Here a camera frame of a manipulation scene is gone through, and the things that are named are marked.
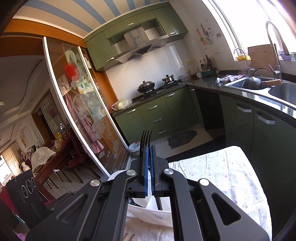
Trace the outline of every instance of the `metal screw cap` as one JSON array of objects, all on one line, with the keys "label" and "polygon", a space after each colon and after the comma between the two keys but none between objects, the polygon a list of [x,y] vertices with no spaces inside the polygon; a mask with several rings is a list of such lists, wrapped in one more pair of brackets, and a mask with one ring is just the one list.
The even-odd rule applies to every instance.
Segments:
[{"label": "metal screw cap", "polygon": [[210,182],[209,182],[208,179],[203,178],[203,179],[200,180],[200,184],[203,185],[203,186],[207,186],[207,185],[210,184]]},{"label": "metal screw cap", "polygon": [[136,171],[133,170],[133,169],[129,169],[129,170],[126,171],[126,174],[127,174],[128,176],[134,176],[134,175],[136,174]]},{"label": "metal screw cap", "polygon": [[98,185],[100,185],[100,181],[97,179],[94,179],[91,181],[91,186],[93,187],[97,187]]},{"label": "metal screw cap", "polygon": [[167,175],[172,175],[172,174],[174,173],[174,170],[171,169],[171,168],[167,168],[167,169],[165,169],[163,172],[164,172],[165,174],[167,174]]}]

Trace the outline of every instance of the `stainless steel range hood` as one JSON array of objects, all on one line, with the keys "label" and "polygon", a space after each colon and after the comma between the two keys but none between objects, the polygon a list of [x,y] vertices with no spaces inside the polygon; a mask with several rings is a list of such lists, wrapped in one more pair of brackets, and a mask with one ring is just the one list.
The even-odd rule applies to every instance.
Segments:
[{"label": "stainless steel range hood", "polygon": [[168,41],[168,35],[164,35],[152,40],[149,40],[142,26],[123,34],[130,49],[115,56],[115,59],[121,63],[142,56],[155,49],[164,47]]}]

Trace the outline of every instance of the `wooden dining table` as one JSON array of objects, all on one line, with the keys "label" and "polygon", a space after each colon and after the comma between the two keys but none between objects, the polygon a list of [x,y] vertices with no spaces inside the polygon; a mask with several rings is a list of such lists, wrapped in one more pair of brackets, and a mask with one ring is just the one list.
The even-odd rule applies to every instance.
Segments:
[{"label": "wooden dining table", "polygon": [[40,192],[50,201],[54,197],[49,193],[49,191],[43,186],[43,183],[53,172],[54,169],[66,158],[70,151],[74,149],[73,142],[71,138],[64,141],[64,145],[56,151],[56,154],[52,156],[42,167],[38,169],[35,176],[35,181],[38,184]]}]

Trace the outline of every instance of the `sliding glass door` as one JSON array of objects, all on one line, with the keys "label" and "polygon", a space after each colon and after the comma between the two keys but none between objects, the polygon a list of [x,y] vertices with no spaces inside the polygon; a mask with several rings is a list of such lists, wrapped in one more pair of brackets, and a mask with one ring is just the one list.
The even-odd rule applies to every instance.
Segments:
[{"label": "sliding glass door", "polygon": [[57,97],[84,150],[106,174],[125,169],[127,146],[87,68],[80,47],[43,37]]}]

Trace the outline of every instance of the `glass door frame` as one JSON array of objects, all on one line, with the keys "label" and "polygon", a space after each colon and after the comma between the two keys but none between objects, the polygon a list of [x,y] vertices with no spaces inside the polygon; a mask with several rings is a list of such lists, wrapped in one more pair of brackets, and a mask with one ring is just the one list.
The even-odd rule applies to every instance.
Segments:
[{"label": "glass door frame", "polygon": [[[45,60],[46,60],[46,63],[47,63],[47,68],[48,68],[48,71],[49,71],[49,75],[51,77],[51,81],[52,81],[52,84],[54,86],[54,90],[56,92],[56,95],[59,99],[59,103],[61,105],[61,107],[63,108],[63,111],[65,112],[67,118],[69,119],[69,123],[71,125],[71,127],[73,128],[75,134],[77,135],[78,139],[80,140],[80,142],[82,143],[82,145],[85,147],[85,149],[87,150],[87,153],[88,155],[91,157],[91,159],[96,163],[96,165],[100,168],[100,170],[104,173],[104,175],[106,176],[110,176],[110,173],[105,169],[105,167],[102,165],[102,163],[100,162],[100,160],[95,156],[95,154],[92,152],[92,150],[90,149],[89,145],[86,143],[85,139],[83,138],[81,132],[79,131],[77,125],[75,125],[74,123],[74,120],[66,106],[66,103],[63,101],[63,96],[62,96],[62,93],[59,91],[59,86],[58,86],[58,83],[57,83],[57,80],[56,80],[56,77],[55,77],[55,74],[54,74],[54,71],[53,71],[53,67],[52,67],[52,63],[51,63],[51,60],[50,60],[50,56],[49,56],[49,50],[48,50],[48,45],[47,45],[47,38],[46,37],[43,37],[42,38],[42,42],[43,42],[43,48],[44,48],[44,55],[45,55]],[[102,97],[101,95],[99,94],[98,90],[97,90],[97,87],[94,83],[94,80],[90,74],[90,71],[87,67],[87,64],[85,62],[85,59],[84,59],[84,56],[82,54],[82,51],[81,51],[81,48],[79,46],[76,46],[78,48],[78,52],[81,56],[81,59],[83,60],[83,64],[84,64],[84,67],[86,68],[86,71],[87,71],[87,74],[88,74],[88,77],[90,78],[90,81],[92,83],[92,85],[94,86],[94,89],[95,89],[95,92],[97,93],[98,95],[98,98],[106,112],[106,115],[108,116],[108,119],[110,120],[112,126],[114,127],[116,133],[118,134],[120,140],[122,141],[124,147],[128,150],[128,147],[124,141],[124,139],[122,138],[119,130],[117,129],[114,121],[112,120],[112,117],[107,109],[107,107],[105,106],[103,100],[102,100]],[[131,155],[129,156],[128,160],[127,160],[127,164],[126,164],[126,168],[130,166],[130,162],[131,162]]]}]

